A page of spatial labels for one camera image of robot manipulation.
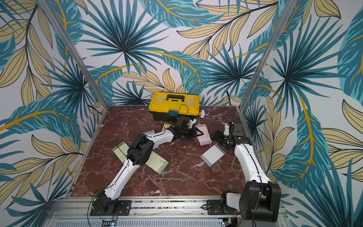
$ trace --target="marble tabletop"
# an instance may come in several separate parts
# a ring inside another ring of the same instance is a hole
[[[216,129],[224,131],[224,123],[239,121],[236,107],[201,107],[204,119],[212,134]],[[139,131],[161,131],[164,122],[155,121],[147,106],[111,106],[102,122],[101,129],[92,145],[85,164],[72,190],[71,196],[92,196],[98,188],[105,188],[122,167],[122,162],[112,148],[122,141],[131,145]],[[240,163],[232,150],[209,167],[201,154],[211,145],[200,146],[193,142],[172,141],[160,145],[154,151],[169,164],[162,174],[150,167],[141,166],[123,189],[121,196],[188,196],[220,195],[223,191],[241,193],[245,179]]]

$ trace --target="black cable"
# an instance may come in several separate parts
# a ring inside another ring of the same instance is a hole
[[[179,106],[179,111],[178,111],[179,116],[180,116],[180,107],[181,107],[181,106],[186,106],[186,107],[188,108],[188,111],[187,111],[187,116],[188,116],[188,114],[189,114],[189,107],[188,107],[187,105],[185,105],[185,104],[181,104],[181,105]]]
[[[246,145],[244,145],[244,143],[243,143],[243,146],[245,146],[246,150],[248,151],[248,154],[249,154],[249,155],[251,156],[251,158],[252,158],[252,155],[250,154],[249,150],[247,149]],[[260,175],[260,172],[258,171],[258,168],[257,168],[256,162],[254,161],[254,159],[253,159],[253,158],[252,158],[252,161],[253,161],[254,165],[256,166],[256,170],[257,170],[258,176],[260,177],[260,181],[261,181],[261,194],[260,194],[260,196],[259,196],[259,198],[258,198],[258,201],[257,201],[257,203],[256,203],[256,206],[255,206],[254,210],[253,210],[253,214],[252,214],[252,218],[251,218],[251,220],[252,220],[252,227],[253,227],[253,222],[254,222],[253,217],[254,217],[254,213],[255,213],[255,211],[256,211],[256,208],[257,208],[257,206],[258,206],[258,203],[260,202],[261,196],[262,196],[262,194],[263,194],[263,191],[264,191],[264,185],[263,185],[263,183],[262,183],[261,175]]]
[[[226,91],[226,92],[227,92],[227,96],[228,96],[229,105],[232,106],[231,105],[231,98],[229,97],[229,93],[228,93],[228,91]]]

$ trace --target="metal frame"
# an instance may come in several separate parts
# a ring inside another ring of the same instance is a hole
[[[101,118],[98,121],[98,124],[97,124],[97,126],[96,126],[96,128],[94,130],[94,133],[92,135],[92,138],[91,138],[90,142],[88,143],[88,147],[87,147],[86,153],[83,155],[84,159],[82,160],[82,163],[80,165],[80,168],[78,169],[77,173],[75,175],[73,175],[72,184],[71,184],[71,187],[70,187],[67,195],[65,196],[66,198],[68,198],[71,195],[72,190],[74,188],[74,185],[76,184],[77,179],[78,179],[79,175],[81,174],[82,167],[83,167],[83,165],[86,162],[86,159],[87,159],[87,156],[88,156],[89,152],[91,151],[92,145],[93,145],[93,143],[94,143],[94,141],[96,139],[96,136],[98,134],[98,131],[101,128],[101,124],[103,122],[103,119],[106,116],[107,110],[108,109],[104,109],[104,112],[103,112],[103,114],[101,115]]]
[[[71,40],[70,36],[68,35],[67,30],[61,23],[61,19],[57,16],[57,12],[54,10],[52,5],[50,4],[49,0],[38,0],[37,3],[43,9],[45,15],[47,16],[50,23],[53,25],[54,30],[58,33],[61,40],[63,41],[64,45],[69,51],[69,54],[73,57],[74,61],[79,67],[79,70],[82,72],[83,76],[87,80],[88,84],[90,85],[91,89],[95,93],[97,99],[102,104],[102,106],[106,109],[108,104],[105,101],[105,98],[99,91],[96,83],[94,82],[91,73],[88,71],[87,66],[85,65],[81,55],[78,53],[73,41]]]
[[[253,73],[252,79],[250,80],[250,83],[247,87],[247,90],[245,92],[245,94],[243,95],[243,99],[240,103],[240,110],[243,111],[244,108],[246,107],[246,104],[253,92],[253,89],[255,88],[257,81],[262,73],[262,69],[264,68],[267,58],[270,56],[271,52],[273,51],[273,48],[275,47],[278,38],[280,37],[282,31],[284,30],[284,27],[294,9],[294,7],[296,6],[297,0],[289,0],[282,13],[281,16],[279,18],[279,20],[277,21],[275,30],[273,32],[273,34],[271,35],[271,38],[266,46],[265,51],[262,54],[262,58],[258,64],[258,66],[256,67],[256,70]]]

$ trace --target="blue palm leaf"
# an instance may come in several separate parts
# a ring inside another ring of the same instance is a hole
[[[77,113],[80,110],[81,120],[83,120],[83,115],[88,118],[88,114],[86,113],[86,109],[90,112],[90,108],[88,104],[95,102],[92,95],[89,93],[87,89],[87,81],[83,77],[83,74],[73,62],[73,58],[70,58],[70,61],[65,59],[66,65],[68,67],[63,66],[62,63],[59,65],[62,66],[62,69],[53,66],[55,69],[59,71],[59,73],[46,68],[49,73],[53,76],[49,76],[50,78],[59,81],[62,85],[54,85],[54,84],[43,84],[44,86],[52,87],[52,88],[60,88],[59,90],[52,92],[48,95],[48,97],[54,97],[55,100],[64,98],[66,103],[69,103],[72,112]]]
[[[266,121],[266,119],[261,120],[261,118],[265,114],[266,108],[263,105],[262,106],[259,105],[260,101],[258,101],[257,104],[256,102],[254,102],[249,108],[247,108],[243,112],[243,114],[246,118],[248,128],[251,131],[254,143],[257,146],[262,147],[261,137],[260,134],[258,133],[259,130],[258,126]]]
[[[134,106],[147,106],[150,104],[150,99],[144,99],[142,98],[142,94],[144,91],[144,86],[141,87],[139,91],[137,91],[135,81],[132,82],[132,89],[130,89],[129,82],[126,83],[126,89],[119,85],[118,82],[116,82],[117,85],[121,88],[118,89],[114,87],[116,90],[115,92],[115,103],[119,105],[134,105]]]
[[[126,2],[126,15],[123,15],[122,2],[119,4],[119,12],[117,12],[113,0],[110,0],[111,12],[109,12],[103,0],[101,0],[103,12],[94,3],[92,3],[92,1],[88,0],[88,2],[97,12],[97,15],[93,14],[86,8],[83,9],[94,20],[98,27],[85,20],[80,20],[80,22],[92,28],[98,34],[85,30],[82,30],[82,32],[97,39],[98,41],[82,41],[103,46],[103,48],[89,48],[89,50],[100,51],[93,56],[103,56],[116,53],[123,54],[128,72],[130,72],[130,66],[135,66],[138,63],[141,64],[145,70],[145,64],[155,69],[151,61],[157,61],[152,57],[159,56],[154,54],[153,51],[163,50],[152,47],[152,45],[160,40],[163,40],[163,38],[159,40],[152,40],[152,38],[164,30],[154,33],[151,33],[151,31],[158,27],[162,21],[151,24],[154,21],[154,18],[152,18],[146,22],[145,25],[141,26],[140,21],[144,18],[146,11],[144,11],[139,17],[136,16],[137,0],[133,1],[132,9],[130,1]],[[141,74],[139,67],[135,67],[135,69],[139,74]]]
[[[319,20],[313,25],[312,29],[309,31],[311,24],[311,16],[307,29],[304,34],[302,33],[302,22],[300,25],[299,33],[297,35],[297,40],[294,40],[294,35],[290,35],[290,50],[287,48],[287,44],[283,43],[283,52],[279,49],[277,53],[279,54],[279,61],[274,59],[275,66],[271,68],[283,78],[283,82],[280,84],[275,94],[283,97],[282,105],[280,106],[280,111],[284,106],[286,107],[286,115],[288,113],[289,104],[291,105],[292,114],[294,115],[295,103],[300,103],[300,97],[305,101],[309,109],[309,103],[305,97],[304,92],[314,94],[317,96],[326,97],[322,94],[316,92],[312,85],[321,86],[326,88],[339,89],[330,85],[312,81],[311,79],[317,78],[339,78],[341,74],[327,72],[327,70],[338,68],[339,65],[329,66],[329,67],[319,67],[320,63],[323,63],[339,54],[339,52],[330,54],[323,57],[323,55],[328,52],[335,44],[342,39],[345,32],[341,33],[339,36],[334,38],[335,34],[339,31],[340,27],[335,29],[331,35],[328,35],[333,28],[335,23],[327,27],[329,19],[327,19],[322,25],[319,24]],[[298,111],[301,112],[300,105],[297,105]]]
[[[52,177],[54,174],[55,163],[53,165]],[[62,178],[58,181],[56,187],[52,191],[50,197],[45,199],[42,194],[30,183],[30,187],[32,189],[33,195],[37,200],[29,200],[25,198],[16,198],[13,197],[15,203],[21,206],[37,206],[36,208],[29,210],[29,211],[17,211],[10,208],[7,208],[7,212],[12,217],[21,217],[19,220],[11,223],[7,227],[17,226],[19,224],[20,227],[38,227],[41,226],[48,211],[52,207],[52,204],[55,202],[56,199],[62,197],[67,192],[71,181],[68,181],[70,174],[66,175],[66,172],[63,174]]]
[[[244,60],[242,57],[236,58],[234,50],[232,49],[233,60],[228,54],[227,49],[223,45],[223,54],[219,52],[223,62],[219,61],[212,54],[208,53],[216,63],[206,61],[206,67],[210,69],[210,73],[206,79],[208,86],[212,88],[208,91],[215,91],[214,96],[222,92],[222,96],[225,95],[227,91],[230,94],[237,95],[240,90],[240,83],[243,79],[250,80],[253,72],[256,69],[257,63],[260,61],[257,55],[254,55],[251,59],[251,54],[248,54]],[[240,47],[239,56],[242,56],[242,50]]]
[[[12,140],[12,141],[8,141],[8,142],[5,142],[5,143],[2,143],[0,144],[0,150],[4,147],[7,147],[15,142],[17,142],[19,140]],[[13,154],[18,154],[18,153],[23,153],[22,151],[12,151],[12,152],[8,152],[8,153],[5,153],[5,154],[0,154],[0,159],[2,158],[5,158],[5,157],[8,157],[8,156],[11,156]],[[8,164],[8,163],[0,163],[0,169],[4,169],[4,170],[16,170],[14,168],[14,166]],[[0,174],[0,182],[3,182],[3,181],[14,181],[11,177],[8,177],[6,175],[1,175]]]

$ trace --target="yellow leaf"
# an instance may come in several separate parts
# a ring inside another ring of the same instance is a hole
[[[310,0],[309,3],[307,4],[307,7],[304,11],[304,15],[302,16],[302,23],[304,24],[310,14],[310,9],[311,9],[311,5],[313,4],[314,0]]]
[[[27,9],[28,11],[31,11],[34,9],[36,2],[34,0],[5,0],[5,2],[15,11],[10,11],[10,8],[6,6],[6,9],[9,10],[12,14],[16,13],[25,13]]]
[[[170,69],[167,69],[163,73],[163,81],[164,81],[166,89],[168,89],[169,92],[173,93],[174,88],[175,88],[175,83],[174,83],[174,80],[171,78],[169,71],[170,71]]]
[[[28,66],[26,69],[25,80],[21,86],[21,99],[23,101],[24,106],[34,101],[33,87],[30,76],[31,72],[30,72],[30,67]]]
[[[25,173],[13,177],[14,181],[8,181],[0,187],[0,204],[30,175]]]
[[[201,47],[205,42],[208,42],[211,39],[211,36],[203,39],[202,41],[194,42],[187,46],[185,50],[183,50],[183,54],[192,55],[199,47]]]
[[[23,72],[26,63],[25,46],[15,51],[0,75],[0,88],[14,83]]]
[[[34,170],[33,172],[30,173],[30,175],[26,178],[24,183],[21,185],[21,187],[15,197],[21,198],[27,191],[29,191],[30,184],[32,184],[32,185],[35,184],[35,182],[40,178],[40,175],[42,175],[42,172],[43,172],[45,166],[46,166],[46,163],[39,166],[36,170]]]
[[[18,20],[18,22],[21,24],[18,25],[15,21],[11,20],[8,22],[9,25],[4,25],[0,29],[0,42],[8,41],[12,35],[14,35],[15,38],[15,44],[19,44],[25,36],[25,28],[28,24],[27,20]]]
[[[241,102],[241,99],[238,96],[230,96],[230,97],[235,102]]]
[[[58,174],[57,179],[54,181],[53,184],[57,183],[62,178],[63,174],[67,171],[67,169],[72,164],[72,162],[76,159],[77,156],[78,156],[78,154],[71,154],[68,156],[66,161],[63,163],[63,166],[61,168],[61,171]]]
[[[270,96],[267,96],[266,97],[266,102],[267,102],[267,106],[269,108],[269,112],[270,112],[270,116],[273,120],[273,117],[275,115],[275,110],[274,110],[274,103],[273,103],[273,100],[271,99]]]
[[[271,132],[273,132],[272,118],[268,111],[265,111],[266,122]]]
[[[247,38],[251,37],[256,32],[258,32],[263,26],[265,26],[267,22],[269,22],[270,19],[273,17],[276,10],[277,10],[277,5],[274,5],[268,10],[266,10],[263,14],[261,14],[253,24],[250,34],[248,35]]]
[[[360,133],[363,134],[363,113],[351,107],[343,100],[343,114],[347,121]]]
[[[46,156],[58,157],[64,155],[64,152],[55,143],[43,142],[32,135],[32,144],[35,150]]]
[[[222,15],[223,16],[219,20],[230,20],[238,15],[241,15],[245,12],[247,12],[247,8],[240,6],[240,11],[237,14],[237,5],[229,5],[229,8],[227,5],[202,5],[197,4],[199,8],[203,8],[209,11],[210,14],[213,15]]]
[[[265,143],[264,139],[261,139],[262,141],[262,147],[264,148],[263,151],[265,152],[265,156],[266,156],[266,163],[270,164],[271,161],[271,150],[268,148],[267,144]]]
[[[363,168],[360,168],[357,171],[353,172],[352,178],[357,181],[363,182]]]
[[[199,52],[193,54],[194,57],[199,58]]]
[[[52,39],[52,34],[50,33],[49,23],[43,13],[43,10],[41,10],[41,9],[38,9],[38,20],[39,20],[40,28],[42,29],[42,32],[43,32],[46,40],[48,41],[49,45],[53,49],[53,39]]]
[[[265,138],[266,138],[267,150],[272,151],[271,135],[270,135],[269,130],[267,129],[266,124],[264,124],[264,134],[265,134]]]
[[[95,108],[100,108],[102,105],[100,102],[95,102],[95,104],[93,104],[93,107]]]
[[[206,42],[199,52],[199,59],[205,61],[208,60],[209,56],[208,51],[209,51],[209,42]]]
[[[185,38],[199,38],[217,32],[224,24],[207,24],[186,31],[177,31],[179,35]]]
[[[76,163],[76,165],[73,167],[73,169],[72,169],[72,171],[70,172],[70,174],[73,174],[73,173],[75,173],[75,172],[77,172],[77,171],[78,171],[78,169],[79,169],[79,167],[80,167],[80,165],[81,165],[81,163],[82,163],[82,160],[83,160],[83,159],[80,159],[80,160]]]
[[[62,137],[61,138],[62,147],[71,153],[78,153],[78,148],[75,143],[69,137]]]
[[[99,120],[98,112],[95,109],[92,109],[92,114],[94,115],[94,118],[96,119],[96,124],[98,124],[98,120]]]
[[[145,87],[149,87],[149,88],[151,88],[151,87],[159,87],[158,84],[155,84],[155,83],[150,82],[150,81],[135,81],[135,84],[140,85],[140,86],[144,86],[145,85]]]
[[[150,88],[150,89],[145,88],[145,90],[147,90],[148,92],[150,92],[152,94],[154,94],[155,92],[164,92],[164,90],[158,89],[158,88]]]
[[[281,132],[277,135],[277,137],[276,137],[276,139],[274,141],[273,152],[276,152],[276,151],[280,150],[284,146],[287,136],[293,130],[294,129],[292,127],[286,127],[286,128],[281,130]]]
[[[35,31],[32,24],[30,24],[29,34],[30,34],[30,40],[32,41],[34,48],[37,50],[40,56],[42,56],[46,61],[48,61],[53,66],[53,61],[49,56],[48,52],[43,47],[43,44],[41,44],[38,34]]]
[[[250,14],[248,13],[246,15],[241,16],[240,18],[238,18],[236,23],[233,24],[231,33],[230,33],[230,38],[231,38],[231,46],[229,48],[230,50],[237,43],[238,37],[240,36],[241,30],[242,30],[243,26],[245,25],[249,15]]]
[[[334,152],[337,152],[337,151],[341,150],[341,149],[336,148],[336,147],[334,147],[332,145],[329,145],[329,144],[328,144],[328,149],[329,149],[329,153],[334,153]]]
[[[327,142],[363,147],[363,142],[339,129],[322,129]]]
[[[160,80],[159,78],[153,74],[152,72],[150,71],[147,71],[145,72],[145,70],[142,68],[142,66],[140,65],[140,69],[141,69],[141,72],[149,79],[151,79],[152,81],[154,81],[155,83],[157,83],[158,85],[162,86],[162,84],[160,83]]]
[[[48,169],[46,170],[45,174],[43,175],[42,179],[38,183],[36,187],[40,187],[46,182],[48,182],[52,177],[53,167],[54,167],[54,173],[53,176],[58,172],[59,168],[62,166],[63,161],[66,159],[67,156],[62,156],[60,159],[56,160],[54,163],[52,163]]]
[[[14,164],[12,164],[12,166],[14,166],[14,168],[16,170],[3,170],[0,169],[0,174],[15,174],[15,173],[21,173],[23,171],[26,171],[28,169],[31,169],[33,167],[36,167],[40,164],[43,164],[45,162],[49,162],[51,161],[50,159],[41,159],[41,158],[27,158],[21,161],[18,161]]]
[[[277,170],[285,164],[285,155],[277,154],[273,157],[270,169]]]
[[[148,81],[146,77],[140,75],[139,73],[129,72],[129,73],[122,73],[122,77],[127,77],[131,79],[143,80]]]
[[[45,98],[38,91],[36,92],[35,99]]]
[[[271,183],[276,183],[276,177],[272,173],[268,174],[267,177],[271,180]]]
[[[30,59],[32,60],[33,67],[35,68],[35,71],[39,73],[39,75],[48,83],[52,84],[52,80],[49,77],[48,70],[45,69],[45,64],[43,60],[38,56],[38,54],[35,52],[35,50],[32,48],[31,45],[28,45],[29,48],[29,55]]]
[[[228,96],[223,98],[223,101],[221,103],[219,103],[220,106],[223,106],[224,104],[229,103],[229,99]]]
[[[85,2],[83,0],[74,0],[74,3],[76,3],[77,5],[83,6],[84,8],[87,9],[87,5],[85,4]]]
[[[231,24],[228,23],[223,30],[217,35],[217,37],[213,41],[213,56],[216,56],[218,54],[218,51],[222,50],[223,44],[227,42],[228,37],[228,29]]]
[[[87,145],[87,143],[86,143],[86,142],[82,142],[82,143],[81,143],[81,152],[82,152],[83,154],[85,154],[85,153],[87,152],[87,147],[88,147],[88,145]]]
[[[275,3],[277,2],[278,0],[260,0],[260,5],[268,5],[268,4],[271,4],[271,3]],[[257,0],[247,0],[247,3],[248,4],[258,4],[258,1]]]
[[[333,161],[334,166],[337,169],[348,167],[349,161],[353,159],[352,164],[358,162],[363,158],[362,150],[341,150],[334,152],[330,155],[330,159]]]
[[[179,94],[186,94],[187,90],[183,87],[183,85],[180,85],[177,89],[176,92]]]
[[[340,18],[340,12],[332,0],[315,0],[315,12],[319,17]]]
[[[34,76],[32,74],[32,79],[33,79],[33,82],[34,82],[34,85],[35,85],[35,88],[37,89],[37,92],[39,92],[39,94],[42,96],[42,97],[47,97],[49,94],[50,94],[50,91],[49,89],[43,85],[43,82],[38,79],[36,76]]]

